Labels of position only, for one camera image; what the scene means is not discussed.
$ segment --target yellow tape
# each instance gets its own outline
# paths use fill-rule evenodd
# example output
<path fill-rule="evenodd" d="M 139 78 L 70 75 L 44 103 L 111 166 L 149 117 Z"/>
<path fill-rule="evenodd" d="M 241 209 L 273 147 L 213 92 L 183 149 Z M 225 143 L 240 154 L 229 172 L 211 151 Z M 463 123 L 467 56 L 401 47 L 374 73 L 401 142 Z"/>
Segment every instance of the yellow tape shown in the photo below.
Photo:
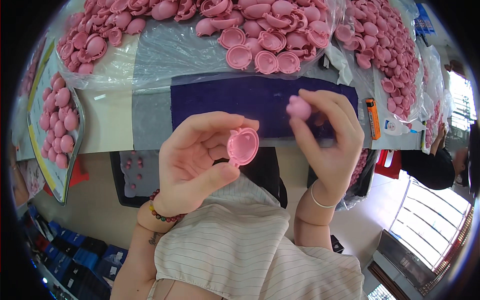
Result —
<path fill-rule="evenodd" d="M 40 152 L 40 149 L 38 148 L 38 144 L 36 143 L 35 133 L 33 131 L 33 125 L 28 126 L 28 133 L 30 134 L 30 140 L 32 141 L 33 152 L 35 152 L 36 160 L 38 161 L 38 165 L 40 166 L 40 169 L 42 170 L 43 177 L 45 177 L 45 181 L 47 181 L 48 186 L 53 191 L 56 188 L 57 185 L 53 181 L 53 178 L 50 175 L 50 173 L 48 172 L 47 166 L 45 165 L 45 162 L 43 161 L 42 154 Z"/>
<path fill-rule="evenodd" d="M 55 41 L 52 41 L 47 51 L 45 52 L 45 56 L 42 58 L 40 65 L 38 66 L 38 71 L 36 72 L 35 79 L 33 80 L 32 91 L 30 92 L 30 98 L 28 99 L 27 111 L 30 111 L 32 109 L 33 99 L 35 98 L 36 87 L 38 86 L 38 82 L 42 77 L 45 66 L 47 65 L 47 61 L 50 58 L 50 55 L 52 54 L 54 47 L 55 47 Z"/>

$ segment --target silver bangle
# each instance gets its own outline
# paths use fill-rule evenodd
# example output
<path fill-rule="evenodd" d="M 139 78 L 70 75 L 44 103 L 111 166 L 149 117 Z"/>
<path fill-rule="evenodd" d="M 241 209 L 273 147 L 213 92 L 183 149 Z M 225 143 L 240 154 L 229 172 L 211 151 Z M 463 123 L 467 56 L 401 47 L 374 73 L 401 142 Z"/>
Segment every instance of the silver bangle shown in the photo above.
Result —
<path fill-rule="evenodd" d="M 317 202 L 317 200 L 315 200 L 315 197 L 313 196 L 313 186 L 315 185 L 315 183 L 317 182 L 317 180 L 315 180 L 313 183 L 312 183 L 312 188 L 310 189 L 310 195 L 312 196 L 312 199 L 313 201 L 321 208 L 334 208 L 336 206 L 336 204 L 332 205 L 332 206 L 325 206 L 325 205 L 321 205 L 320 203 Z"/>

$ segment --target beaded bracelet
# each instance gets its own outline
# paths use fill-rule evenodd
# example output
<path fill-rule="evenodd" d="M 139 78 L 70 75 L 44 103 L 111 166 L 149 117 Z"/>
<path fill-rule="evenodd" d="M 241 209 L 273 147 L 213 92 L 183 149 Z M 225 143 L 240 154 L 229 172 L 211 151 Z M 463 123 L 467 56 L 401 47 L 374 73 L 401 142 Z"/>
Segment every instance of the beaded bracelet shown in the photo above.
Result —
<path fill-rule="evenodd" d="M 172 217 L 165 217 L 165 216 L 161 216 L 159 213 L 157 213 L 155 211 L 155 208 L 153 207 L 153 199 L 155 198 L 155 196 L 157 196 L 157 194 L 160 192 L 160 189 L 157 189 L 155 192 L 153 192 L 153 195 L 150 196 L 150 206 L 148 208 L 150 208 L 150 211 L 152 212 L 152 215 L 155 216 L 155 218 L 157 218 L 157 220 L 160 220 L 162 222 L 165 222 L 167 221 L 168 223 L 169 222 L 176 222 L 176 221 L 180 221 L 186 214 L 179 214 L 179 215 L 176 215 L 176 216 L 172 216 Z"/>

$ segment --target orange lighter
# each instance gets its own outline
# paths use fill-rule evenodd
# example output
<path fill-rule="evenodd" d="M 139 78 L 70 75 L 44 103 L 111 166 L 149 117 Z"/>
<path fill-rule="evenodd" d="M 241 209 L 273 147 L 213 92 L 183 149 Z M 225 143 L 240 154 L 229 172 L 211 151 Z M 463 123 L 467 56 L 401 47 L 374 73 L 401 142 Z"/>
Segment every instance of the orange lighter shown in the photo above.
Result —
<path fill-rule="evenodd" d="M 380 138 L 380 122 L 378 121 L 377 105 L 373 98 L 366 100 L 368 118 L 370 119 L 370 129 L 372 131 L 372 139 L 378 140 Z"/>

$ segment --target woman's right hand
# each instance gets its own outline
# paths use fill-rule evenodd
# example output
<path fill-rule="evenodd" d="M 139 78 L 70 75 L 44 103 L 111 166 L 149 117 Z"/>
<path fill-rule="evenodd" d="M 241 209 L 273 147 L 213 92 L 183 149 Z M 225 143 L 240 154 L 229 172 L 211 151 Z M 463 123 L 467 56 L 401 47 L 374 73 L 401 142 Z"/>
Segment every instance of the woman's right hand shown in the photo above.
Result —
<path fill-rule="evenodd" d="M 364 133 L 355 110 L 348 99 L 330 91 L 299 90 L 299 96 L 318 109 L 321 118 L 330 121 L 336 144 L 321 148 L 307 124 L 299 118 L 290 119 L 295 139 L 318 176 L 315 189 L 323 205 L 335 205 L 347 191 L 363 145 Z"/>

